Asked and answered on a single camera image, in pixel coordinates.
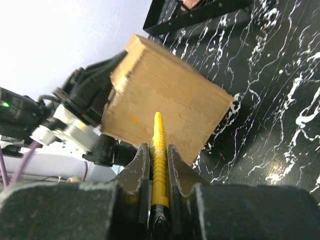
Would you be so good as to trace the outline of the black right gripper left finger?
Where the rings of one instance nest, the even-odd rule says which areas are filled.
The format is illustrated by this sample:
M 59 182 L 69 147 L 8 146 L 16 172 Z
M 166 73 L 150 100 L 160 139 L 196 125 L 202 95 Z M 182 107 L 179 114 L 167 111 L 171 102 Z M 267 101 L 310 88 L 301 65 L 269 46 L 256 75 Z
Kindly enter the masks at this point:
M 139 146 L 108 182 L 14 184 L 0 195 L 3 240 L 145 240 L 150 153 Z

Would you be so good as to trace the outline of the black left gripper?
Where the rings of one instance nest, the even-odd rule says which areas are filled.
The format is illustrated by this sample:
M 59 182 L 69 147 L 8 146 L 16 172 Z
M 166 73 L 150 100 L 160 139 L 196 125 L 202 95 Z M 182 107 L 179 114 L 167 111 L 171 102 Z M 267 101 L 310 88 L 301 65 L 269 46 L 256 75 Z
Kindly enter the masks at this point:
M 85 124 L 96 127 L 112 90 L 111 72 L 127 55 L 122 50 L 111 58 L 76 69 L 52 93 L 64 107 Z

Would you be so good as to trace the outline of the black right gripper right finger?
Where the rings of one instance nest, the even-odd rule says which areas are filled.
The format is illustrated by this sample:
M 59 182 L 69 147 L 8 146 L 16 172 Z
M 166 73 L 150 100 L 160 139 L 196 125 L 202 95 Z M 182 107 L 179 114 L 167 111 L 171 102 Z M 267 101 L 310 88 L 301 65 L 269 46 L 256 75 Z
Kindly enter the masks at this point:
M 167 149 L 171 239 L 317 240 L 320 210 L 307 191 L 287 185 L 211 185 Z

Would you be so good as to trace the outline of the yellow utility knife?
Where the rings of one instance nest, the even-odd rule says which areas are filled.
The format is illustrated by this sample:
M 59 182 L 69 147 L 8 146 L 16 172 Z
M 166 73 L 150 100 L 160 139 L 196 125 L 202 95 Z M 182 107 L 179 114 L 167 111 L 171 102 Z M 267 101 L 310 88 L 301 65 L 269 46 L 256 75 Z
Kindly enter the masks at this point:
M 170 239 L 170 210 L 167 181 L 167 145 L 163 118 L 154 115 L 153 137 L 149 146 L 152 160 L 152 192 L 149 218 L 151 240 Z

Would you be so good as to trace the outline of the brown cardboard express box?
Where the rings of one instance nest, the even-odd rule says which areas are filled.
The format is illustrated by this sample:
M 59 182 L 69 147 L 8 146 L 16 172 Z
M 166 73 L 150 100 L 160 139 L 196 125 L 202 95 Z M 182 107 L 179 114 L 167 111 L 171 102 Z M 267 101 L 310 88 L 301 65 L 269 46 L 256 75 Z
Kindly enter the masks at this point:
M 111 73 L 115 94 L 104 109 L 103 134 L 148 143 L 161 113 L 165 140 L 191 165 L 233 104 L 233 97 L 161 45 L 133 34 Z

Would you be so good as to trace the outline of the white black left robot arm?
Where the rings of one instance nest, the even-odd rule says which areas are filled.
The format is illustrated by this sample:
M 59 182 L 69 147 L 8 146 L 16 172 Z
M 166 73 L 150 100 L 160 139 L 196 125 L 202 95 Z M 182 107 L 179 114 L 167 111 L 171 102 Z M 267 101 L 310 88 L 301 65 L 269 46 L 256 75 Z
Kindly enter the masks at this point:
M 125 50 L 111 58 L 74 70 L 62 86 L 37 100 L 5 88 L 0 90 L 0 136 L 9 145 L 8 155 L 19 157 L 20 149 L 73 143 L 83 159 L 111 167 L 118 154 L 117 140 L 96 133 L 115 89 L 111 73 L 125 58 Z

